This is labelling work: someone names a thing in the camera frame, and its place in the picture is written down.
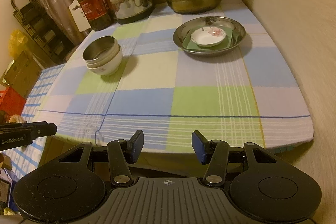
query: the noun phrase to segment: green square plate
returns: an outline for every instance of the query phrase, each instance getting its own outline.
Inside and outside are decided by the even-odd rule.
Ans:
[[[204,27],[204,26],[198,26],[198,27],[194,27],[194,28],[190,29],[189,33],[187,34],[187,36],[183,40],[183,43],[182,43],[183,47],[185,47],[189,50],[219,51],[219,50],[229,48],[231,46],[232,29],[230,29],[228,27],[219,27],[219,26],[215,26],[215,27],[221,28],[222,30],[224,30],[224,32],[226,32],[226,36],[220,44],[218,44],[216,46],[213,46],[213,47],[200,47],[200,46],[198,46],[196,43],[194,43],[190,39],[190,36],[195,30],[197,30],[199,28],[202,28],[202,27]]]

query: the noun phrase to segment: white ceramic bowl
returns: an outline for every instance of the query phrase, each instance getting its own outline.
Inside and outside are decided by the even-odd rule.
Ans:
[[[123,59],[123,52],[121,50],[121,47],[119,45],[118,47],[119,47],[119,51],[112,60],[110,60],[109,62],[107,62],[106,64],[98,68],[88,67],[88,69],[98,75],[112,75],[113,73],[115,73]]]
[[[190,39],[198,46],[213,47],[221,43],[225,36],[225,31],[217,26],[205,26],[193,31]]]

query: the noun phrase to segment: logo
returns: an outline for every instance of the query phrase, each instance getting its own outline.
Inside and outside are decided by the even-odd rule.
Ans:
[[[16,138],[16,139],[9,139],[7,141],[1,141],[2,144],[5,143],[14,143],[14,142],[18,142],[18,141],[23,141],[25,138],[24,137],[20,137],[20,138]]]
[[[168,185],[172,184],[173,182],[171,180],[167,179],[163,183],[168,186]]]

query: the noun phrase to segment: blue and green tablecloth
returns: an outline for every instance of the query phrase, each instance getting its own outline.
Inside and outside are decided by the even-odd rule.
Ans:
[[[173,33],[204,15],[240,22],[244,41],[219,57],[187,55],[173,43]],[[118,40],[124,59],[116,74],[101,77],[86,68],[82,53],[104,35]],[[92,32],[50,86],[34,119],[55,123],[58,138],[97,145],[129,139],[141,129],[143,151],[164,154],[192,153],[194,130],[231,146],[255,142],[278,148],[313,138],[290,69],[241,0],[222,0],[202,15],[179,15],[158,5],[148,19]]]

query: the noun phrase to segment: red bottle label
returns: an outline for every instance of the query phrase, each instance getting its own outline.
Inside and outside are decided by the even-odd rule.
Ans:
[[[106,0],[83,0],[79,4],[87,20],[94,20],[106,15],[109,10]]]

